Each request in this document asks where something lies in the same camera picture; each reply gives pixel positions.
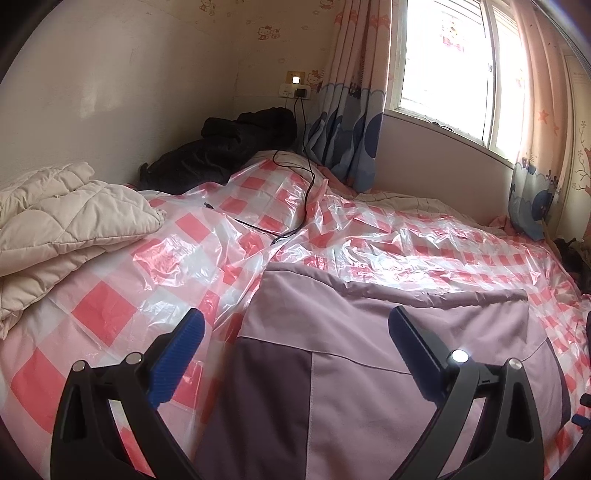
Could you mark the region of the window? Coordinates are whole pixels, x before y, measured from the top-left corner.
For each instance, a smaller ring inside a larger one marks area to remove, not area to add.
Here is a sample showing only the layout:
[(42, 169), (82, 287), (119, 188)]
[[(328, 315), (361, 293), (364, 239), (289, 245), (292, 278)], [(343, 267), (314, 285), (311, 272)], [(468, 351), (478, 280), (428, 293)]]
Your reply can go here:
[(525, 47), (507, 1), (393, 4), (387, 107), (515, 164), (530, 125)]

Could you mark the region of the wall socket with charger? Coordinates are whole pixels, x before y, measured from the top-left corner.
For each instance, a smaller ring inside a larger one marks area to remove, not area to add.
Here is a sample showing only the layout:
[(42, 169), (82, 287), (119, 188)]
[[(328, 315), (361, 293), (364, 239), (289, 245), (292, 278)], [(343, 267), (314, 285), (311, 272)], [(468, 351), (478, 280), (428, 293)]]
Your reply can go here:
[(286, 80), (280, 84), (279, 96), (284, 99), (310, 99), (311, 87), (305, 83), (304, 71), (288, 71)]

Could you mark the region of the dark clothes at bedside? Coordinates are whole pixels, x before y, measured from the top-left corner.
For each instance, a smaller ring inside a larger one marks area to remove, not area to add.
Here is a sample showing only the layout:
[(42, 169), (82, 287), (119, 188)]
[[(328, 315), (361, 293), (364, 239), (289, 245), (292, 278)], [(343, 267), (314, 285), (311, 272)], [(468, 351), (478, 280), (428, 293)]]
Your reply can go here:
[(583, 294), (590, 294), (590, 261), (575, 248), (578, 242), (575, 239), (565, 241), (557, 238), (554, 241), (558, 249), (562, 266), (575, 281)]

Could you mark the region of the black clothes pile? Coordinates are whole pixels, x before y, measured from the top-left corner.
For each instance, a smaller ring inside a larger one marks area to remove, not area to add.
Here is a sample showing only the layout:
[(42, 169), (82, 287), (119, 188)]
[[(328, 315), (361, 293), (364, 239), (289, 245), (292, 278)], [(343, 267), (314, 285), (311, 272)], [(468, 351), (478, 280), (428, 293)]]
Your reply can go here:
[(200, 139), (142, 164), (137, 188), (181, 195), (207, 182), (224, 185), (256, 153), (289, 150), (296, 140), (297, 120), (284, 107), (245, 112), (235, 120), (209, 117)]

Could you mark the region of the cartoon curtain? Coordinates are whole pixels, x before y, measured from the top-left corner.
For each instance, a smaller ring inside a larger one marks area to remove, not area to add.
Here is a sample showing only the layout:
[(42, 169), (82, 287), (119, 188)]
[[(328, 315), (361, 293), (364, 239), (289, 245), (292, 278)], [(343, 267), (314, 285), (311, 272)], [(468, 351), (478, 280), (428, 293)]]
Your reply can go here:
[(303, 152), (359, 193), (374, 186), (386, 110), (393, 38), (392, 1), (346, 1), (308, 123)]
[(562, 36), (532, 1), (512, 1), (510, 5), (526, 53), (530, 123), (514, 167), (508, 213), (518, 232), (540, 241), (564, 181), (572, 95)]

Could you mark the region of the cream quilted blanket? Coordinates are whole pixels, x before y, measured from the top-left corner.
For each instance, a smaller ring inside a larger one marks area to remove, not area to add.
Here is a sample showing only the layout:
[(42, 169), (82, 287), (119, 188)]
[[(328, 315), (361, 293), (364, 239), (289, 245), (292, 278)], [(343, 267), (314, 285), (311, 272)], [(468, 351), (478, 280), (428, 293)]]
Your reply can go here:
[(93, 178), (86, 162), (1, 186), (1, 338), (85, 263), (157, 232), (165, 214), (140, 193)]

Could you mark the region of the lilac purple jacket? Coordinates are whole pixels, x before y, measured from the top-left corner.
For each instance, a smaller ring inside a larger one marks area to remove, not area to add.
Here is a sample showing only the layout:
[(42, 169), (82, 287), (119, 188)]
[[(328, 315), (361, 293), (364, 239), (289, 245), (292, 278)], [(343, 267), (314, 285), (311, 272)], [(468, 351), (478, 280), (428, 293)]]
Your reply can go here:
[(245, 312), (194, 465), (204, 479), (387, 479), (427, 427), (388, 331), (403, 307), (451, 349), (524, 364), (551, 440), (571, 401), (522, 290), (431, 294), (273, 263)]

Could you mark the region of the red checkered plastic bed cover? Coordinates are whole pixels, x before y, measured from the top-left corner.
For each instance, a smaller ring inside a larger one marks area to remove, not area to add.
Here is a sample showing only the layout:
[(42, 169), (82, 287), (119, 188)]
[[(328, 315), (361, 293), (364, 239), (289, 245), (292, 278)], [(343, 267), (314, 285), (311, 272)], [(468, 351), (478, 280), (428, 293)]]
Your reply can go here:
[(70, 366), (81, 358), (117, 362), (191, 307), (207, 320), (204, 344), (163, 416), (183, 449), (193, 449), (221, 384), (222, 359), (272, 262), (437, 294), (524, 290), (561, 365), (570, 413), (583, 412), (590, 299), (544, 243), (480, 226), (436, 200), (342, 195), (287, 154), (263, 154), (223, 186), (151, 192), (147, 200), (165, 214), (155, 234), (74, 271), (1, 344), (1, 418), (42, 477)]

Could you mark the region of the right cartoon curtain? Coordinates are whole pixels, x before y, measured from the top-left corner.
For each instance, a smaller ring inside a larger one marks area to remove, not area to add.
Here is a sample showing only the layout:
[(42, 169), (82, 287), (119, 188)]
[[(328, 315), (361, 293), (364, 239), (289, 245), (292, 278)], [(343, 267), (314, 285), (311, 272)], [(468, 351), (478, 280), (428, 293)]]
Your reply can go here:
[(518, 232), (540, 241), (564, 181), (572, 95), (562, 36), (532, 1), (512, 1), (510, 5), (526, 53), (530, 123), (514, 167), (508, 213)]

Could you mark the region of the wardrobe with tree decal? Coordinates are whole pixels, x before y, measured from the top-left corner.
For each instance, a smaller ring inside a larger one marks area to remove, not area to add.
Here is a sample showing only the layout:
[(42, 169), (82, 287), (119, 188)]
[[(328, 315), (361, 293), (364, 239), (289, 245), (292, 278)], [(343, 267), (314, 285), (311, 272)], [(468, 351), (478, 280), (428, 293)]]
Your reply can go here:
[(590, 237), (590, 77), (574, 55), (565, 60), (571, 101), (566, 169), (551, 228), (556, 237), (585, 241)]

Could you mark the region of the left cartoon curtain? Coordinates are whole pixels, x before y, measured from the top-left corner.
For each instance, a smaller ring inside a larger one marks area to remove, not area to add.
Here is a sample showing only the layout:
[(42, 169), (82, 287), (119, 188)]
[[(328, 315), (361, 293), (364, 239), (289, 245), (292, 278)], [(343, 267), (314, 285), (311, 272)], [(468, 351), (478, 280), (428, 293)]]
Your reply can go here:
[(393, 38), (392, 1), (346, 1), (308, 123), (303, 152), (359, 193), (374, 186), (386, 110)]

